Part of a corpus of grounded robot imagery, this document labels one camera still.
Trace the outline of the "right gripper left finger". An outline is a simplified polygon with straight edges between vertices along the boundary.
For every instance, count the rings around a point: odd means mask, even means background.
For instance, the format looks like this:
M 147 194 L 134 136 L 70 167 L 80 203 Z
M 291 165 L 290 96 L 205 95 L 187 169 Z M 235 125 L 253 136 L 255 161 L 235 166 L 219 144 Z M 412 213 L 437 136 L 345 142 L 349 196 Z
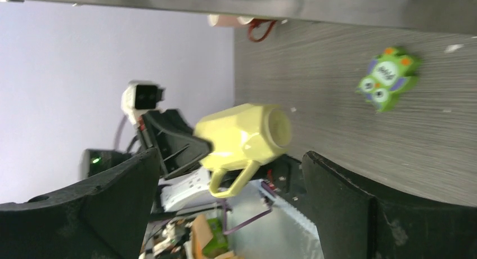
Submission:
M 150 149 L 26 203 L 1 205 L 2 258 L 137 258 L 159 181 Z

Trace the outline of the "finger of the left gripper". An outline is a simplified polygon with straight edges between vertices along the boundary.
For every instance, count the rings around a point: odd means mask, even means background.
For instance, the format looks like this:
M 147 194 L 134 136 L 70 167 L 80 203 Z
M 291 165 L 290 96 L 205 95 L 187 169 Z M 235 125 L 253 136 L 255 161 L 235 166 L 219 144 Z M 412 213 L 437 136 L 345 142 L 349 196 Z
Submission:
M 160 175 L 166 180 L 198 169 L 200 161 L 212 152 L 212 143 L 195 137 L 177 109 L 142 114 L 138 137 L 143 149 L 158 149 Z

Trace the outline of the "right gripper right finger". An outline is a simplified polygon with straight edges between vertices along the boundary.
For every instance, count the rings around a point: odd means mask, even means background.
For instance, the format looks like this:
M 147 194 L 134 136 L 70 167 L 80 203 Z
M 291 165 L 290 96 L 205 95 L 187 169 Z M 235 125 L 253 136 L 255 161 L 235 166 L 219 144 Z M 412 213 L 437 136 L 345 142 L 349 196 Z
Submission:
M 475 258 L 476 208 L 393 189 L 316 152 L 301 164 L 325 258 Z

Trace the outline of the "yellow mug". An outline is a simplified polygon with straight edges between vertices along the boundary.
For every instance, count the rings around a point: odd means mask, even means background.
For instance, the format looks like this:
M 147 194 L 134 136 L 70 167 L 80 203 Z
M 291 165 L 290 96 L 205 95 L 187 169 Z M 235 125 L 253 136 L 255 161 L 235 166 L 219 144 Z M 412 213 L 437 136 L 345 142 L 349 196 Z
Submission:
M 212 144 L 200 163 L 211 172 L 211 195 L 223 199 L 239 194 L 259 167 L 286 153 L 292 126 L 278 105 L 247 103 L 203 117 L 193 135 Z

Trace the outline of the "light pink mug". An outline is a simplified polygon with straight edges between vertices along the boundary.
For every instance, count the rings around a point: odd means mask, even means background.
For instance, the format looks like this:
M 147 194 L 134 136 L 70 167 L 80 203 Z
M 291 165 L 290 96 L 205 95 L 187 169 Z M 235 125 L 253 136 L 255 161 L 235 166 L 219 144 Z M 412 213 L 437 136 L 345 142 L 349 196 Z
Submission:
M 254 18 L 235 15 L 209 14 L 207 20 L 208 24 L 212 27 L 240 28 L 249 25 Z

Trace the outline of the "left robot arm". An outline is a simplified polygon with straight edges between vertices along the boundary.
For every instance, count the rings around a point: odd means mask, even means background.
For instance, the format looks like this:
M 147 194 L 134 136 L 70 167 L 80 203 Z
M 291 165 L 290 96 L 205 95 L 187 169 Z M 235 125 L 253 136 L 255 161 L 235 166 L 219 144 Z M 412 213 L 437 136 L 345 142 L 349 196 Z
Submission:
M 149 203 L 154 215 L 177 213 L 194 198 L 208 192 L 210 173 L 200 161 L 212 152 L 211 142 L 193 136 L 193 129 L 178 110 L 150 110 L 139 118 L 133 141 L 139 141 L 139 152 L 155 148 L 157 162 L 147 168 L 165 180 L 155 193 L 143 188 L 147 177 L 128 178 L 103 194 L 100 202 L 115 209 L 128 209 Z

